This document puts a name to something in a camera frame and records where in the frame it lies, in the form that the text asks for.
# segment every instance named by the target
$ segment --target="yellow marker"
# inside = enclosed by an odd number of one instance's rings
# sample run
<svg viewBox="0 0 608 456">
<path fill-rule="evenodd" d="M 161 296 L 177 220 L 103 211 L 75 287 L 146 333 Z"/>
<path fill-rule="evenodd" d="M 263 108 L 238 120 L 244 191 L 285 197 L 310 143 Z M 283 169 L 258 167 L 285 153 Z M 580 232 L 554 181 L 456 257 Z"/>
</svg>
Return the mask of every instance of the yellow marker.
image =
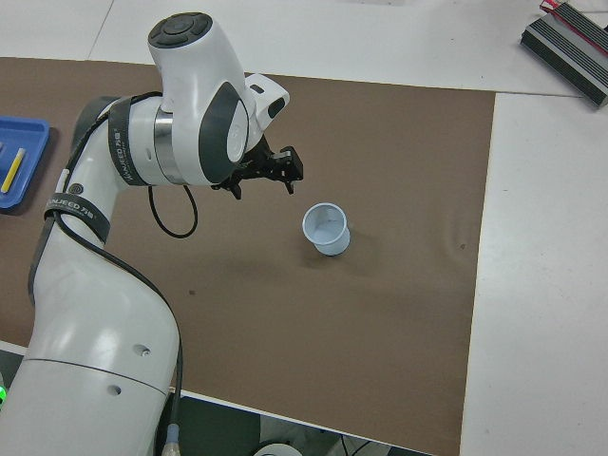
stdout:
<svg viewBox="0 0 608 456">
<path fill-rule="evenodd" d="M 23 160 L 23 156 L 26 155 L 26 149 L 21 147 L 17 151 L 17 155 L 15 155 L 14 160 L 12 161 L 12 165 L 10 166 L 10 170 L 7 176 L 4 178 L 4 182 L 2 183 L 2 188 L 0 188 L 0 192 L 8 193 L 10 189 L 10 185 L 12 184 L 12 180 L 15 179 L 15 174 L 17 174 L 17 170 L 19 169 L 19 165 L 21 165 L 21 161 Z"/>
</svg>

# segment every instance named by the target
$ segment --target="brown cardboard sheet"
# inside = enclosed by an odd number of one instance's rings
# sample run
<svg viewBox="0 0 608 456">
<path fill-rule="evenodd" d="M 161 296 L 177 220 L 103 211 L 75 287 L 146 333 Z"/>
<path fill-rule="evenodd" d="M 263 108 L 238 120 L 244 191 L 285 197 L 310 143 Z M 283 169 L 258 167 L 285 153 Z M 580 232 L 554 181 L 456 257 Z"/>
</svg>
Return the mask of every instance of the brown cardboard sheet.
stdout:
<svg viewBox="0 0 608 456">
<path fill-rule="evenodd" d="M 24 206 L 0 216 L 0 339 L 27 345 L 29 263 L 80 109 L 160 89 L 152 66 L 0 59 L 0 114 L 53 130 Z M 276 77 L 292 101 L 268 130 L 305 179 L 194 189 L 200 224 L 172 239 L 144 188 L 119 198 L 107 249 L 172 303 L 188 390 L 442 455 L 458 454 L 494 94 Z M 185 230 L 187 198 L 156 191 Z M 346 212 L 351 246 L 320 255 L 305 211 Z"/>
</svg>

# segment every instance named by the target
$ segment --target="velcro strap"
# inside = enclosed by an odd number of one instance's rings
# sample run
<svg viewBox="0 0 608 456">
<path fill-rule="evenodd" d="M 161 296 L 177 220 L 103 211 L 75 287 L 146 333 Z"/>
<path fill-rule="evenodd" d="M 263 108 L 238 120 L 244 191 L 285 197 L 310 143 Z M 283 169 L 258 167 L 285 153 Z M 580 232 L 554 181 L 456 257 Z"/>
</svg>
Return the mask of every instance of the velcro strap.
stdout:
<svg viewBox="0 0 608 456">
<path fill-rule="evenodd" d="M 129 185 L 147 185 L 135 169 L 129 147 L 131 97 L 121 98 L 110 107 L 107 118 L 107 143 L 116 170 Z"/>
<path fill-rule="evenodd" d="M 52 211 L 69 214 L 82 220 L 105 243 L 110 232 L 110 222 L 95 204 L 88 199 L 69 193 L 55 193 L 48 200 L 45 218 Z"/>
</svg>

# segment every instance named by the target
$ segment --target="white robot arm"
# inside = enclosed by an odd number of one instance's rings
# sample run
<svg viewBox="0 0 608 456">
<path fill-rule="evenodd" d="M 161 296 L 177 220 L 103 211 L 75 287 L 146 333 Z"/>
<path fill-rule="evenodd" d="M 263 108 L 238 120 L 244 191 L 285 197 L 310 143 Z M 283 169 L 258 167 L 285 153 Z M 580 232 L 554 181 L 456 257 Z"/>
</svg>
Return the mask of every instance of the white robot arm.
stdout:
<svg viewBox="0 0 608 456">
<path fill-rule="evenodd" d="M 34 331 L 0 413 L 2 455 L 151 452 L 181 342 L 161 293 L 104 250 L 121 191 L 211 185 L 240 199 L 241 180 L 282 181 L 293 193 L 303 177 L 295 151 L 274 154 L 263 137 L 287 91 L 245 78 L 217 22 L 177 14 L 152 29 L 148 45 L 162 95 L 106 106 L 47 206 L 30 274 Z"/>
</svg>

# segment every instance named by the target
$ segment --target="blue tray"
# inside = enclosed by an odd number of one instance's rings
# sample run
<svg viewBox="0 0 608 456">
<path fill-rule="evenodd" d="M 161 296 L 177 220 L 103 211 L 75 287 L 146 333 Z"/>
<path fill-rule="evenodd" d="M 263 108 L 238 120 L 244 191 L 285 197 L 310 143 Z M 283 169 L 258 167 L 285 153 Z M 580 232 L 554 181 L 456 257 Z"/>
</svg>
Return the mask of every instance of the blue tray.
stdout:
<svg viewBox="0 0 608 456">
<path fill-rule="evenodd" d="M 10 209 L 21 202 L 47 141 L 47 121 L 0 116 L 0 143 L 4 144 L 0 150 L 0 185 L 19 148 L 26 149 L 8 193 L 0 193 L 0 209 Z"/>
</svg>

